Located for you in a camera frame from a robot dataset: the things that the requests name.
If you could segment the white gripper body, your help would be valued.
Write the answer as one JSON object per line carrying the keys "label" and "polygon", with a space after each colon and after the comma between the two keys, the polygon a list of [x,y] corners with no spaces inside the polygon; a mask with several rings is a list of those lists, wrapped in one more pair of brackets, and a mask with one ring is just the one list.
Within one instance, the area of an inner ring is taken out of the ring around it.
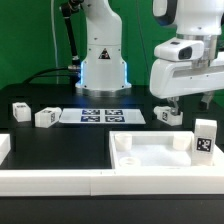
{"label": "white gripper body", "polygon": [[193,69],[190,62],[157,59],[151,70],[150,92],[160,99],[224,89],[224,61]]}

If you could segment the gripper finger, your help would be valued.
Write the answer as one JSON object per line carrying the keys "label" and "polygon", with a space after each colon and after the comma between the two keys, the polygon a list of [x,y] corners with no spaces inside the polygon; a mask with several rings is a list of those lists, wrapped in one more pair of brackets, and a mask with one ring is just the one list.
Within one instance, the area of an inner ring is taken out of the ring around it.
{"label": "gripper finger", "polygon": [[202,97],[200,103],[199,103],[200,109],[201,110],[208,110],[210,102],[212,101],[213,97],[214,97],[214,92],[213,91],[205,92],[203,94],[203,97]]}
{"label": "gripper finger", "polygon": [[179,98],[178,97],[170,97],[168,99],[168,103],[171,107],[171,114],[177,116],[180,114],[179,105],[178,105]]}

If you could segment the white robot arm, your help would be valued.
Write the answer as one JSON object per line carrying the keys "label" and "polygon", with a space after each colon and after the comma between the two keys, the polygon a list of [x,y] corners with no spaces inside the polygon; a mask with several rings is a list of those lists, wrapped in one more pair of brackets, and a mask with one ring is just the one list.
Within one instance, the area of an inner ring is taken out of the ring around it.
{"label": "white robot arm", "polygon": [[[131,87],[121,56],[122,21],[108,0],[68,0],[60,6],[72,52],[72,66],[80,73],[82,94],[116,95]],[[87,55],[80,60],[70,17],[83,11],[87,25]],[[152,0],[157,23],[174,27],[176,36],[154,48],[157,60],[150,73],[150,92],[173,102],[201,93],[200,106],[209,106],[216,90],[224,89],[224,52],[218,50],[224,26],[224,0]]]}

